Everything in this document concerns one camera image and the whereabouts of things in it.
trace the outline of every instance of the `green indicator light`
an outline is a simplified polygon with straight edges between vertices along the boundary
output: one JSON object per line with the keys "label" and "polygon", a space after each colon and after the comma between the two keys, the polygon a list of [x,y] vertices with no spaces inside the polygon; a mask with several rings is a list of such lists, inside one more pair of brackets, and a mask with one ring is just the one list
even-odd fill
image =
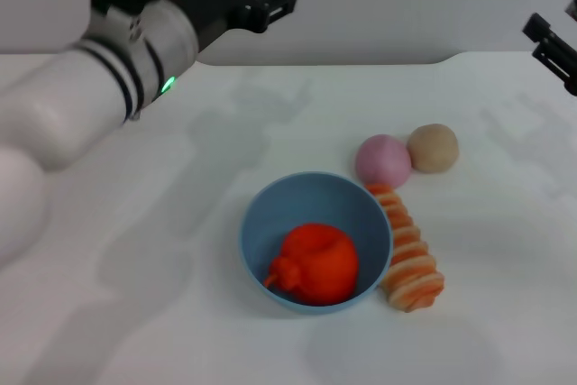
{"label": "green indicator light", "polygon": [[174,83],[176,83],[176,81],[177,81],[177,78],[176,78],[176,77],[171,77],[171,78],[169,78],[169,81],[167,81],[167,82],[165,83],[165,85],[162,87],[161,93],[162,93],[162,94],[166,94],[166,93],[170,90],[170,88],[171,88],[172,86],[174,86]]}

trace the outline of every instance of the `pink clay ball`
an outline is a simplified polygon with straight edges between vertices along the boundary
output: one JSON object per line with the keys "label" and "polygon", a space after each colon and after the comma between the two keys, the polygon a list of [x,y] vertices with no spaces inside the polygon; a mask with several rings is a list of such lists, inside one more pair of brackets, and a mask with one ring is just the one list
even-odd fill
{"label": "pink clay ball", "polygon": [[407,182],[412,169],[405,143],[386,134],[375,135],[363,143],[354,165],[364,184],[387,184],[393,188]]}

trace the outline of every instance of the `white tabletop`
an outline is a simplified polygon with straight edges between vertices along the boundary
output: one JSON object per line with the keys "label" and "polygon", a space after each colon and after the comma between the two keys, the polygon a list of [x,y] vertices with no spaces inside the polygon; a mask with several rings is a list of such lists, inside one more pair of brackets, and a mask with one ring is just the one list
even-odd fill
{"label": "white tabletop", "polygon": [[[0,57],[0,86],[44,61]],[[410,315],[260,293],[236,235],[302,170],[450,125],[462,157],[399,190],[446,277]],[[577,100],[525,53],[412,67],[195,66],[53,179],[48,232],[0,270],[3,385],[566,384],[577,377]]]}

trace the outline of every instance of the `tan ball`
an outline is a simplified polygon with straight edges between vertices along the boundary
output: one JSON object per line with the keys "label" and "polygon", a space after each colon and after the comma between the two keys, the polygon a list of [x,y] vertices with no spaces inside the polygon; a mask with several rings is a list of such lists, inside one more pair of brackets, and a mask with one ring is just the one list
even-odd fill
{"label": "tan ball", "polygon": [[409,137],[407,148],[413,169],[424,173],[447,171],[459,158],[457,136],[441,124],[417,128]]}

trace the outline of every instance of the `gray wall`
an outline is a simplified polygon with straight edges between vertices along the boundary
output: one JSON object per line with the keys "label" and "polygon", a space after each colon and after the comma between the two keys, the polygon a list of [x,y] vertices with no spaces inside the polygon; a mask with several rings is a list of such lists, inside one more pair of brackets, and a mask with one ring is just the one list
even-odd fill
{"label": "gray wall", "polygon": [[[568,41],[570,0],[300,0],[265,35],[230,32],[209,63],[415,63],[463,50],[529,50],[520,29],[534,11]],[[0,0],[0,51],[51,51],[87,23],[87,0]]]}

